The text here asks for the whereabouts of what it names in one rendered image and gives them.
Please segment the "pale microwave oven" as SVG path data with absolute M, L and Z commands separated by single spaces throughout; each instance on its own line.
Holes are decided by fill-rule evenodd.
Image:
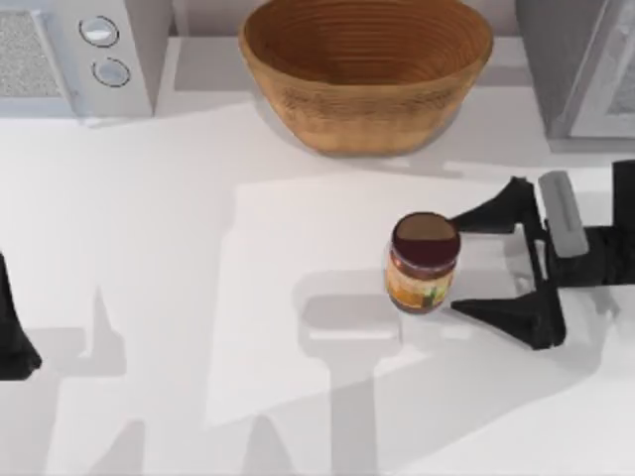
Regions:
M 104 16 L 120 32 L 110 48 L 88 44 L 80 20 Z M 173 26 L 173 0 L 0 0 L 0 118 L 81 122 L 153 116 Z M 115 58 L 131 72 L 110 88 L 92 75 Z

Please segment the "round wooden basket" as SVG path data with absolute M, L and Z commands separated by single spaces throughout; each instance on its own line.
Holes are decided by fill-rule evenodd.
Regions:
M 462 0 L 267 0 L 239 48 L 272 110 L 328 155 L 421 148 L 486 66 L 493 31 Z

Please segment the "large round microwave knob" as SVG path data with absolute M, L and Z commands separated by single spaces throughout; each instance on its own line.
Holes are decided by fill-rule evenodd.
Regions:
M 78 31 L 88 44 L 96 48 L 110 48 L 117 44 L 120 37 L 117 25 L 104 16 L 80 20 Z

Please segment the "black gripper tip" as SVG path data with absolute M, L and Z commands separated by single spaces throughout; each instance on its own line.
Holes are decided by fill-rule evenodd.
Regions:
M 25 381 L 42 363 L 19 320 L 6 261 L 0 253 L 0 381 Z

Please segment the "jar with dark red lid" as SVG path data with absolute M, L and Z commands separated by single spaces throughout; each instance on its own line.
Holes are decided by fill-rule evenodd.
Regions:
M 433 212 L 414 212 L 394 226 L 385 283 L 391 301 L 405 312 L 439 307 L 452 284 L 461 241 L 455 226 Z

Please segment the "small round microwave knob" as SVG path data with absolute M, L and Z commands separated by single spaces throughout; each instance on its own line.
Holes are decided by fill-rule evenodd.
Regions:
M 125 86 L 131 79 L 128 66 L 121 60 L 105 58 L 96 60 L 91 65 L 93 77 L 102 85 L 110 88 Z

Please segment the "pale grey rounded box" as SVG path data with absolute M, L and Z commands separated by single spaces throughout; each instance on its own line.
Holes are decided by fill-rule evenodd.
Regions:
M 565 259 L 585 255 L 589 245 L 569 174 L 551 171 L 539 178 L 539 186 L 556 255 Z

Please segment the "pale cabinet door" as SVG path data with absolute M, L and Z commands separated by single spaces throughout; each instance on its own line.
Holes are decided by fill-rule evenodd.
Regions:
M 604 0 L 578 85 L 572 137 L 635 140 L 635 0 Z

